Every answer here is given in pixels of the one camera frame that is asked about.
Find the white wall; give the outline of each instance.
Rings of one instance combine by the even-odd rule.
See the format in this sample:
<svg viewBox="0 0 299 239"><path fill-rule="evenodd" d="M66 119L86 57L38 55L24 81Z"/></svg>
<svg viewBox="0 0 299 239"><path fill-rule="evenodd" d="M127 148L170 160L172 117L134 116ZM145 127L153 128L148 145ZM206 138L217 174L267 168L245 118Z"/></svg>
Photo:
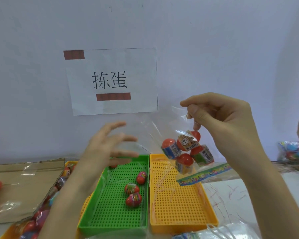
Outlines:
<svg viewBox="0 0 299 239"><path fill-rule="evenodd" d="M271 159L297 140L299 0L0 0L0 162L77 154L104 122L135 122L73 116L63 50L142 47L160 106L219 92L250 102Z"/></svg>

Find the green basket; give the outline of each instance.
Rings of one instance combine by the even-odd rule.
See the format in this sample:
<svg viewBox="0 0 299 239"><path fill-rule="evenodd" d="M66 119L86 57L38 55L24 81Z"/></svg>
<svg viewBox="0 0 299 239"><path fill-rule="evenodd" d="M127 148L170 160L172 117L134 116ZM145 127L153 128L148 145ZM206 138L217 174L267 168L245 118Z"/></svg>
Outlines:
<svg viewBox="0 0 299 239"><path fill-rule="evenodd" d="M136 177L139 172L149 172L149 155L132 158L130 164L118 165L115 169L105 169L91 200L83 214L79 229L85 236L108 233L116 230L119 235L141 236L147 228L148 181L138 185ZM128 197L124 187L135 183L140 188L142 203L139 207L125 205Z"/></svg>

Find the person's right hand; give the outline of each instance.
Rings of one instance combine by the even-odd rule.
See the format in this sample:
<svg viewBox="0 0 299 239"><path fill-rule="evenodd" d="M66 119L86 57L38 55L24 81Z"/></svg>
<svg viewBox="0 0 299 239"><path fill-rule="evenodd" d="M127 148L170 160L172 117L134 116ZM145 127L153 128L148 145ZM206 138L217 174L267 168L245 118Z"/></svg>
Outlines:
<svg viewBox="0 0 299 239"><path fill-rule="evenodd" d="M204 126L240 176L268 164L249 103L210 92L191 96L180 105L187 107L188 118L194 118L194 130Z"/></svg>

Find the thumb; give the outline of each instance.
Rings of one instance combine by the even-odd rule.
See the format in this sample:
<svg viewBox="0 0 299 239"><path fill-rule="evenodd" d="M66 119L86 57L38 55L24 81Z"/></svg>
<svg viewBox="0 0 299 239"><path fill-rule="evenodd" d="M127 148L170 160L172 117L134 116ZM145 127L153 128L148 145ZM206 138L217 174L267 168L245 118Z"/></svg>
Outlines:
<svg viewBox="0 0 299 239"><path fill-rule="evenodd" d="M189 105L187 111L196 122L204 126L207 130L213 129L216 126L217 120L198 105Z"/></svg>

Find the orange basket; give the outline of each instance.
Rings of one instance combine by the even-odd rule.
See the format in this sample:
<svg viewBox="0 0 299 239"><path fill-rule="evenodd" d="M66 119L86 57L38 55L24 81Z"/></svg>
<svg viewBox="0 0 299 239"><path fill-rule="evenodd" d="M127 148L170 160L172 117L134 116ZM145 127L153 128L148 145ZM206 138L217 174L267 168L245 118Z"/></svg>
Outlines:
<svg viewBox="0 0 299 239"><path fill-rule="evenodd" d="M65 163L65 167L69 164L69 163L77 163L78 161L67 161ZM79 223L81 221L81 218L85 212L85 209L88 205L88 203L90 202L90 199L92 197L92 194L90 194L90 196L88 198L86 198L83 206L82 206L82 209L81 209L81 213L80 213L80 219L79 219ZM20 226L19 225L16 225L16 224L12 224L7 230L6 232L0 237L0 239L19 239L19 237L21 236L19 234L19 228ZM76 238L79 239L80 238L80 231L79 229L76 230Z"/></svg>
<svg viewBox="0 0 299 239"><path fill-rule="evenodd" d="M164 154L150 155L152 233L174 235L218 226L202 184L180 186L177 173Z"/></svg>

